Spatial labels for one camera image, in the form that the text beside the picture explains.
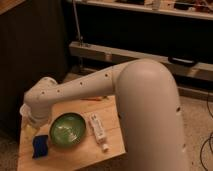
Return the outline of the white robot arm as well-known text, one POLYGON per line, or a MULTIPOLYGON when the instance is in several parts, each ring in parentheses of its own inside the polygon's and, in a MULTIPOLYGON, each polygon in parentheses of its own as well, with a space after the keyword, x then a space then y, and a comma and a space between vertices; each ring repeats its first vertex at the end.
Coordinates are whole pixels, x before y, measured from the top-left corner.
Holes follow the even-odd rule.
POLYGON ((123 171, 189 171, 180 96, 171 72, 151 59, 114 65, 59 84, 41 78, 24 94, 20 114, 35 128, 58 102, 113 95, 127 148, 123 171))

